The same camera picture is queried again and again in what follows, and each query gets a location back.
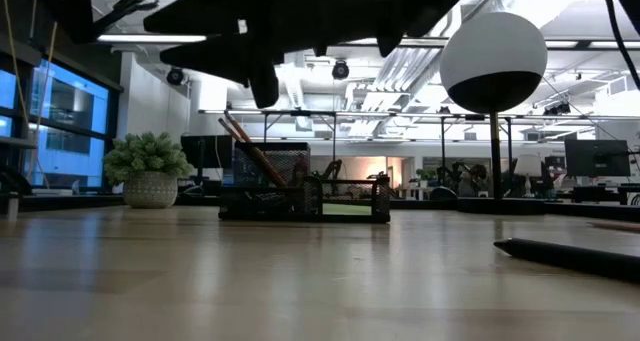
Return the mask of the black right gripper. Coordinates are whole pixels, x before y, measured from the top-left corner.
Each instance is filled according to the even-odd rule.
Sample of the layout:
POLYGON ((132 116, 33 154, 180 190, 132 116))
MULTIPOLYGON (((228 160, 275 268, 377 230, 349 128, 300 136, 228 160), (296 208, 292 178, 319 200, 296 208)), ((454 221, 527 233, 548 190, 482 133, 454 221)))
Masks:
POLYGON ((286 53, 326 49, 375 37, 390 23, 394 0, 175 0, 144 18, 144 30, 161 34, 224 34, 248 16, 248 34, 224 35, 160 52, 171 66, 250 86, 256 106, 279 98, 274 66, 286 53))

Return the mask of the orange pencil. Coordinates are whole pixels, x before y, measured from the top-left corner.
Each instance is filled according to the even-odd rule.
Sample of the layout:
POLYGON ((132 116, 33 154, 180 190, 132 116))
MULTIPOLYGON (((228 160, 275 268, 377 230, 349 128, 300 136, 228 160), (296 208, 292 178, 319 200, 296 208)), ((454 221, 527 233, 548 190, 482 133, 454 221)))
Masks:
POLYGON ((262 166, 265 172, 269 175, 274 184, 278 187, 286 187, 284 179, 276 172, 268 159, 264 156, 261 150, 255 147, 248 134, 240 126, 237 120, 230 114, 229 111, 224 112, 224 116, 228 122, 231 123, 233 128, 238 132, 239 136, 245 144, 248 144, 248 149, 255 155, 255 163, 262 166))
POLYGON ((254 146, 250 144, 249 141, 242 141, 239 134, 231 127, 231 125, 225 121, 223 118, 219 118, 218 122, 224 128, 225 131, 229 133, 229 135, 237 142, 241 144, 242 151, 247 155, 247 157, 260 169, 264 176, 269 177, 269 171, 263 161, 263 157, 261 152, 254 146))

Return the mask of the black mesh desk organizer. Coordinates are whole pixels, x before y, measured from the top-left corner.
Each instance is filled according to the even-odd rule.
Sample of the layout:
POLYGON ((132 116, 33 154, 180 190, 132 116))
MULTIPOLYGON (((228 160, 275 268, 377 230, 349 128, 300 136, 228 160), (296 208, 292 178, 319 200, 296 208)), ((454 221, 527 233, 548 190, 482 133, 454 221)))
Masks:
POLYGON ((311 146, 305 142, 256 142, 286 187, 278 187, 234 145, 232 183, 220 192, 222 220, 319 223, 390 221, 391 189, 385 174, 372 179, 323 180, 312 171, 311 146), (370 216, 324 215, 325 203, 370 206, 370 216))

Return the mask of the green sticky note pad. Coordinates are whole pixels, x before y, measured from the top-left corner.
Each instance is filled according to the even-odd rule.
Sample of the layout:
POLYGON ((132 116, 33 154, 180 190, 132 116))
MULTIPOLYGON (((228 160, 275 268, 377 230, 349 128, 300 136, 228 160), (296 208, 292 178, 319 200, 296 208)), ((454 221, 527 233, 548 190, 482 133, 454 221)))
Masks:
POLYGON ((325 203, 323 205, 323 214, 370 216, 372 214, 372 211, 370 206, 325 203))

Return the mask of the black pen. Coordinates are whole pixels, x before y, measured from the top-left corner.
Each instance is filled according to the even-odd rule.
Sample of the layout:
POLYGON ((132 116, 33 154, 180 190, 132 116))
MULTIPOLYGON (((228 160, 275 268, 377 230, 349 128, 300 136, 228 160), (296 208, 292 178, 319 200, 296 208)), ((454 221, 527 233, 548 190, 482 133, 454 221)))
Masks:
POLYGON ((519 238, 493 245, 510 256, 614 280, 640 284, 640 257, 519 238))

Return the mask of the thin wooden stick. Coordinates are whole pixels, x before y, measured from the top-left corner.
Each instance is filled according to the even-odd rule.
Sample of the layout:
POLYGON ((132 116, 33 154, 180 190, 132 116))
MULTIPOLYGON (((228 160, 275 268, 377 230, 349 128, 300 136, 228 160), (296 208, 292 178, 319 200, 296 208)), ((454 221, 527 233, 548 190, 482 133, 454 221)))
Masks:
POLYGON ((640 224, 627 223, 627 222, 589 222, 589 225, 594 228, 617 230, 631 233, 640 234, 640 224))

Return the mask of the long ceiling light strip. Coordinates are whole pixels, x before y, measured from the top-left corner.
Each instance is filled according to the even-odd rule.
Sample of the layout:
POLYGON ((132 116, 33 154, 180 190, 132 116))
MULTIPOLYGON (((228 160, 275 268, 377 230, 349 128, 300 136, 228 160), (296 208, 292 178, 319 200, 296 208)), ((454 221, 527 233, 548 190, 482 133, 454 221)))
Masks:
MULTIPOLYGON (((549 49, 570 49, 570 50, 613 50, 618 48, 614 41, 591 41, 591 40, 546 40, 549 49)), ((624 46, 631 51, 640 51, 640 41, 625 41, 624 46)))
POLYGON ((109 44, 183 44, 206 40, 199 35, 156 35, 156 34, 104 34, 98 37, 99 43, 109 44))

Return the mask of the dark monitor on stand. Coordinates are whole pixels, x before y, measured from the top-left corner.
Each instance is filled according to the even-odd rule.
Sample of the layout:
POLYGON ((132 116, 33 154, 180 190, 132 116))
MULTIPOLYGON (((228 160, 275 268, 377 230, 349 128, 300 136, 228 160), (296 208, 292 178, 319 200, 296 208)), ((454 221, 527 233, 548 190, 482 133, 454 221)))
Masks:
POLYGON ((204 179, 205 169, 231 169, 233 138, 229 135, 182 136, 181 146, 187 161, 194 166, 196 182, 204 179))

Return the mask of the large blue window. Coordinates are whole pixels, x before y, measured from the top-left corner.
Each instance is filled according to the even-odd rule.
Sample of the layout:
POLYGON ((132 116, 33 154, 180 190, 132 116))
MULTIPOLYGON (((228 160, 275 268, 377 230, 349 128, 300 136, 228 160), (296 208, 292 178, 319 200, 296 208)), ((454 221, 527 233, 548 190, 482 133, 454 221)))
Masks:
POLYGON ((3 162, 37 188, 102 189, 113 108, 110 89, 53 62, 16 71, 0 63, 0 138, 33 144, 10 148, 3 162))

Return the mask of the green potted succulent plant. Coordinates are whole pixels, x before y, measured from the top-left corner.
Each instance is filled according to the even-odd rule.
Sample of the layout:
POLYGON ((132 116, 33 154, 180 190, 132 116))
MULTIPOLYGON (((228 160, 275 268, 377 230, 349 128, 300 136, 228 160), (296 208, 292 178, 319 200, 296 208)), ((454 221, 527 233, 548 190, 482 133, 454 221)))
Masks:
POLYGON ((178 180, 188 178, 193 166, 167 133, 127 134, 113 140, 103 160, 104 175, 121 186, 124 202, 134 209, 165 209, 178 196, 178 180))

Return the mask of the white globe table lamp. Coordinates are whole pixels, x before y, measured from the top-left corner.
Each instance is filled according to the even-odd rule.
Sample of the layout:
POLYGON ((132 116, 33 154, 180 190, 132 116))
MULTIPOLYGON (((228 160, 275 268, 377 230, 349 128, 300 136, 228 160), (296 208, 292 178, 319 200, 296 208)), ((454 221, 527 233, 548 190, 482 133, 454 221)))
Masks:
POLYGON ((507 12, 486 13, 465 23, 441 54, 439 74, 459 107, 489 117, 493 194, 461 197, 458 210, 475 214, 532 215, 540 203, 508 199, 502 190, 499 114, 529 98, 545 74, 548 50, 541 31, 507 12))

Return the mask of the wide dark monitor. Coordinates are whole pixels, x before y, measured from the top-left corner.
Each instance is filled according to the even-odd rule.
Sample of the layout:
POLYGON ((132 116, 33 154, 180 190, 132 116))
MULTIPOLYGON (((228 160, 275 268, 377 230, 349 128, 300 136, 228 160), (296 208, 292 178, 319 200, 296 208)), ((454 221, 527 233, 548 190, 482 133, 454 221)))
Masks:
POLYGON ((629 177, 627 142, 623 140, 565 140, 566 168, 573 177, 629 177))

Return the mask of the black aluminium table frame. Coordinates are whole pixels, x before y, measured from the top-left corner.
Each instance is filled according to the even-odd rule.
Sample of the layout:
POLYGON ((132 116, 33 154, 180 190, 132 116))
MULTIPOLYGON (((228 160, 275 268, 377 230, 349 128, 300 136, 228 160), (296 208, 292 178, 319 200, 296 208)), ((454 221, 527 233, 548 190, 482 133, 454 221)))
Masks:
MULTIPOLYGON (((29 196, 20 200, 20 212, 100 208, 124 205, 122 196, 29 196)), ((391 210, 448 210, 493 215, 565 215, 640 223, 640 206, 545 202, 538 199, 462 198, 444 201, 391 200, 391 210)))

